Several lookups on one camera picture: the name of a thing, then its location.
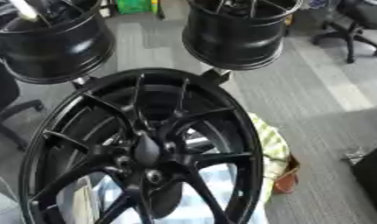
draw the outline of gray carpet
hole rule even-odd
[[[16,202],[0,193],[0,224],[23,224]]]
[[[189,55],[181,43],[185,5],[165,0],[165,6],[165,21],[151,14],[110,19],[116,54],[95,75],[146,66],[205,71],[208,66]],[[311,45],[309,37],[318,30],[319,15],[299,13],[281,58],[261,69],[235,73],[224,88],[248,111],[278,127],[302,163],[296,191],[270,201],[270,223],[376,224],[377,213],[339,159],[345,150],[377,146],[377,58],[370,56],[373,49],[357,43],[357,63],[346,65],[341,40]],[[366,35],[377,40],[377,31]],[[20,86],[19,102],[39,98],[49,109],[73,91],[69,84]],[[29,139],[45,114],[28,111],[7,124]],[[0,136],[0,175],[14,188],[21,157]]]

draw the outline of black wheel rim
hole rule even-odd
[[[188,149],[185,133],[192,128],[218,132],[208,139],[227,152]],[[111,136],[113,141],[102,145]],[[237,168],[225,211],[199,175],[217,164]],[[148,171],[160,171],[163,180],[150,182]],[[19,177],[26,222],[65,223],[56,195],[91,172],[108,174],[125,192],[102,211],[97,224],[110,223],[129,207],[136,208],[142,223],[153,223],[152,196],[181,182],[205,201],[214,223],[244,223],[262,186],[262,149],[247,114],[220,87],[178,70],[137,69],[75,92],[40,126]]]
[[[115,38],[99,12],[101,0],[30,2],[36,21],[18,15],[10,1],[0,4],[0,62],[17,79],[72,81],[112,56]]]

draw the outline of wheel spoke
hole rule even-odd
[[[134,95],[132,96],[131,103],[130,105],[133,106],[134,108],[137,107],[138,102],[139,102],[139,95],[141,93],[142,85],[144,81],[144,74],[141,74],[137,79],[136,79],[136,84],[135,84],[135,90],[134,90]]]
[[[249,11],[249,16],[251,18],[254,18],[256,14],[256,3],[257,3],[257,0],[253,0],[251,3],[251,9]]]
[[[109,124],[116,124],[116,123],[119,123],[119,119],[116,118],[116,117],[110,117],[108,119],[106,119],[105,121],[101,122],[100,126],[103,126],[103,125],[109,125]],[[102,145],[117,145],[117,144],[120,144],[120,142],[127,142],[126,139],[127,136],[125,135],[125,128],[124,127],[118,127],[118,131],[111,137],[109,138],[107,141],[105,141],[104,143],[102,143]]]
[[[144,224],[152,224],[154,223],[153,218],[151,217],[149,203],[145,201],[143,198],[140,201],[137,201],[136,210],[141,217],[142,223]]]
[[[132,130],[131,122],[126,117],[124,112],[121,109],[119,109],[117,106],[90,94],[84,94],[84,97],[90,100],[96,107],[103,109],[107,111],[108,113],[112,114],[113,116],[115,116],[122,126],[127,127],[128,130]]]
[[[67,4],[70,7],[73,7],[73,9],[75,9],[79,13],[84,13],[85,12],[81,7],[78,7],[77,5],[75,5],[74,3],[72,3],[69,0],[62,0],[62,2],[65,3],[65,4]]]
[[[136,84],[135,84],[135,90],[134,90],[134,95],[132,96],[131,103],[129,105],[129,109],[134,111],[136,122],[139,124],[139,126],[143,129],[149,130],[149,121],[147,121],[146,117],[144,117],[142,110],[139,108],[141,105],[140,102],[140,94],[142,91],[142,86],[144,82],[144,73],[141,74],[137,79],[136,79]]]
[[[241,153],[209,153],[201,154],[196,156],[196,168],[203,169],[212,165],[221,164],[240,164],[250,162],[255,159],[252,152],[241,152]]]
[[[185,140],[185,144],[189,154],[202,154],[214,148],[213,143],[204,136]]]
[[[71,171],[68,171],[47,185],[38,192],[31,200],[40,201],[45,197],[56,196],[64,187],[69,186],[75,180],[80,179],[92,172],[101,170],[101,163],[98,159],[86,159],[77,164]]]
[[[215,223],[230,223],[227,215],[213,196],[213,193],[208,189],[205,181],[200,177],[198,171],[191,169],[186,178],[187,183],[192,186],[213,212]]]
[[[123,190],[132,198],[136,203],[136,211],[138,212],[142,223],[152,224],[154,220],[150,213],[149,195],[145,195],[147,192],[147,185],[145,184],[144,174],[137,172],[134,173],[129,179],[129,185]]]
[[[205,119],[210,119],[217,116],[225,116],[229,114],[231,111],[233,111],[232,108],[217,108],[217,109],[209,110],[206,112],[185,115],[177,120],[177,122],[175,123],[174,129],[177,132],[179,132],[180,130],[188,128],[194,123],[201,122]]]
[[[108,209],[101,214],[101,218],[95,224],[109,224],[114,221],[120,214],[133,207],[132,200],[128,195],[122,193]]]
[[[67,143],[71,144],[73,147],[75,147],[78,151],[81,151],[85,154],[89,152],[88,146],[80,140],[75,140],[67,135],[61,134],[59,132],[51,131],[51,130],[44,130],[43,134],[45,137],[54,137],[60,140],[64,140]]]
[[[184,113],[184,99],[185,99],[185,94],[186,94],[186,88],[190,81],[188,79],[184,79],[183,86],[180,89],[180,93],[178,94],[178,103],[176,105],[176,108],[174,110],[175,115],[181,116]]]
[[[264,3],[266,3],[266,4],[269,4],[269,5],[271,5],[271,6],[274,6],[274,7],[276,7],[277,9],[279,9],[279,10],[281,10],[281,11],[288,11],[288,9],[285,9],[285,8],[283,8],[281,5],[277,5],[276,3],[271,3],[269,0],[258,0],[258,1],[262,1],[262,2],[264,2]]]
[[[226,0],[220,0],[220,3],[218,4],[217,8],[215,9],[215,13],[220,13],[220,9],[222,9],[222,6],[225,4]]]
[[[169,133],[179,135],[181,131],[188,129],[194,123],[202,122],[205,119],[223,117],[229,115],[233,108],[217,108],[206,112],[183,115],[175,119],[170,119],[159,130],[161,137],[166,137]]]

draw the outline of black office chair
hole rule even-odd
[[[337,7],[337,11],[349,17],[353,22],[350,27],[345,28],[333,22],[326,23],[335,31],[317,35],[312,42],[317,45],[322,39],[343,39],[347,43],[347,63],[351,64],[354,59],[354,43],[359,41],[376,48],[374,56],[377,57],[377,43],[362,36],[363,30],[377,30],[377,5],[372,5],[363,0],[341,0]]]
[[[0,63],[0,133],[17,144],[19,150],[24,151],[27,142],[13,130],[3,125],[3,122],[15,114],[29,108],[41,111],[44,105],[41,101],[27,101],[18,105],[10,106],[19,97],[19,87],[11,74]]]

